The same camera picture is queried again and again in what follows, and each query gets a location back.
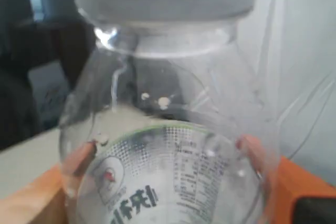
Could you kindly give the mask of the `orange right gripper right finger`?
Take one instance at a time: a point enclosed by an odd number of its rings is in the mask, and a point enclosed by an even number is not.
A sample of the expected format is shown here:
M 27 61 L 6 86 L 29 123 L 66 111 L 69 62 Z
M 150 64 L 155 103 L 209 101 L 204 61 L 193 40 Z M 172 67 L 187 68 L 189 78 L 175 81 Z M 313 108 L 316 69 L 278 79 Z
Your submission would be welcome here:
M 259 223 L 335 223 L 335 187 L 284 156 L 267 153 L 256 137 L 236 146 L 262 175 L 268 199 Z

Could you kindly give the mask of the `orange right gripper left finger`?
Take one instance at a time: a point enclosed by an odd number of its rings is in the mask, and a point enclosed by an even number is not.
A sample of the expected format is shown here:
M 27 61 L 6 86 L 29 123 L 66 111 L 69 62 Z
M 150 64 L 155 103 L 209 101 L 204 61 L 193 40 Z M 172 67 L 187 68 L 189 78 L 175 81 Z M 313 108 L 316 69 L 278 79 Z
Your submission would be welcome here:
M 96 155 L 96 142 L 85 142 L 33 182 L 1 200 L 1 223 L 69 223 L 83 176 Z

